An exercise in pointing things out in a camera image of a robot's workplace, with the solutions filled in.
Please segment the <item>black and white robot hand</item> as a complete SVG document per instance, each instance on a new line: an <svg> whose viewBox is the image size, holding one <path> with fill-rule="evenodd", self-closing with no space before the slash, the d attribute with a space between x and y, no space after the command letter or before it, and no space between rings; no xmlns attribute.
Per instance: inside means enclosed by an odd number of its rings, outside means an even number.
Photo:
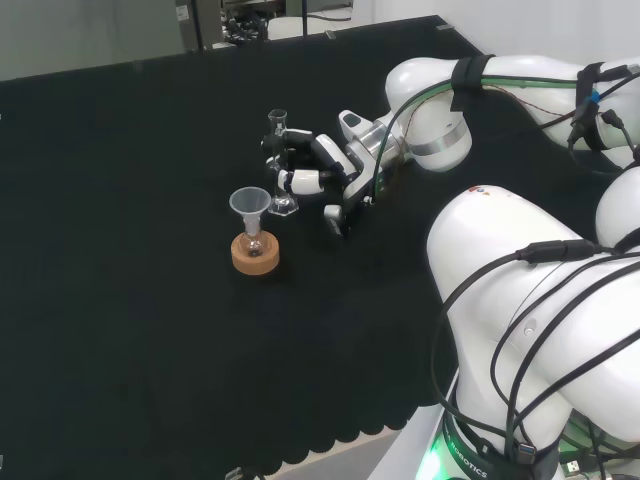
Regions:
<svg viewBox="0 0 640 480"><path fill-rule="evenodd" d="M313 196L335 185L342 202L324 208L330 229L346 237L352 226L373 203L374 190L383 188L385 171L402 159L394 138L382 142L385 126L376 122L362 135L355 135L342 151L327 135L278 127L265 135L261 148L270 156L266 167L274 172L275 196L268 212L286 217L299 209L299 196Z"/></svg>

